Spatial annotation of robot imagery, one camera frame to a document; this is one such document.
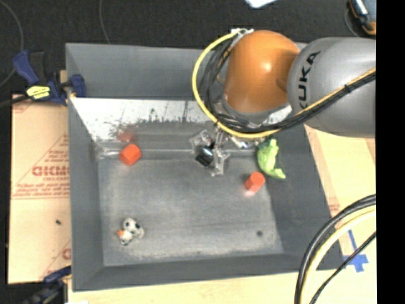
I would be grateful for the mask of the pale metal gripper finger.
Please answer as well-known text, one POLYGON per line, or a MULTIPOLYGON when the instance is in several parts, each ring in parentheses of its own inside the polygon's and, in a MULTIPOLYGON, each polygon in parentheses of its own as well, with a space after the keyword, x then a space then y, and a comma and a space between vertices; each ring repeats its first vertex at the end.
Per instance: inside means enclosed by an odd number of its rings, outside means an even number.
POLYGON ((207 129, 204 129, 198 132, 196 135, 192 136, 189 139, 189 142, 192 146, 192 150, 196 151, 199 148, 211 146, 211 135, 209 134, 207 129))
POLYGON ((211 176, 222 176, 225 172, 225 163, 230 157, 230 153, 215 148, 213 150, 213 162, 211 167, 211 176))

